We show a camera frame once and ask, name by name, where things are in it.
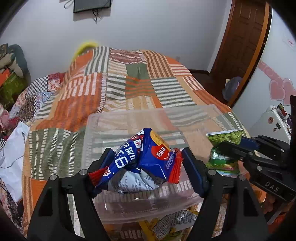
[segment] wooden door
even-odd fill
[[[265,3],[233,0],[229,21],[211,73],[224,85],[225,79],[243,78],[254,55],[261,34]]]

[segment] patchwork quilt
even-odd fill
[[[78,56],[64,74],[36,79],[10,113],[30,125],[22,175],[24,235],[49,176],[72,176],[80,170],[90,114],[208,104],[222,113],[209,123],[216,131],[243,128],[232,110],[211,96],[184,65],[148,50],[100,46]],[[71,197],[69,206],[73,216]]]

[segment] white wall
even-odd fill
[[[218,51],[219,51],[219,48],[220,48],[220,45],[221,45],[221,42],[222,42],[222,39],[223,39],[223,36],[224,36],[224,33],[225,33],[226,25],[227,25],[227,22],[228,22],[228,17],[229,17],[229,13],[230,13],[230,9],[231,9],[231,3],[232,3],[232,0],[227,0],[227,2],[226,2],[226,6],[225,6],[225,9],[224,9],[224,16],[223,16],[223,20],[221,22],[220,33],[219,33],[219,36],[217,38],[217,42],[216,42],[216,45],[215,45],[215,48],[214,48],[210,63],[208,65],[208,67],[207,67],[208,72],[211,72],[211,69],[212,69],[212,67],[214,65],[214,62],[215,62],[215,59],[216,59],[216,56],[218,54]]]
[[[24,50],[31,78],[64,72],[89,40],[120,49],[149,49],[206,70],[220,33],[227,0],[113,0],[97,24],[92,12],[73,14],[65,1],[28,0],[0,43]]]
[[[271,27],[261,60],[271,67],[282,79],[289,78],[296,88],[296,48],[294,50],[283,41],[287,36],[295,43],[295,38],[283,22],[281,17],[273,10]],[[270,78],[260,69],[256,68],[243,94],[240,96],[233,111],[249,129],[265,112],[269,105],[277,106],[283,101],[271,100],[269,93]],[[290,106],[285,105],[287,112]]]

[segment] snack package inside bin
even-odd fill
[[[209,162],[206,164],[207,168],[214,169],[221,175],[236,177],[239,174],[237,160],[221,154],[217,145],[222,141],[239,145],[242,134],[243,131],[241,129],[207,133],[207,138],[214,146],[211,149]]]
[[[133,193],[179,183],[181,151],[172,149],[151,128],[144,128],[123,143],[111,163],[89,173],[97,192]]]

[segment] heart sticker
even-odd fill
[[[284,79],[283,88],[286,92],[286,96],[284,99],[284,105],[290,105],[290,96],[296,95],[296,89],[294,89],[292,81],[288,78]]]
[[[277,80],[272,80],[269,83],[269,92],[271,100],[283,100],[285,99],[286,92],[282,87],[282,83]]]

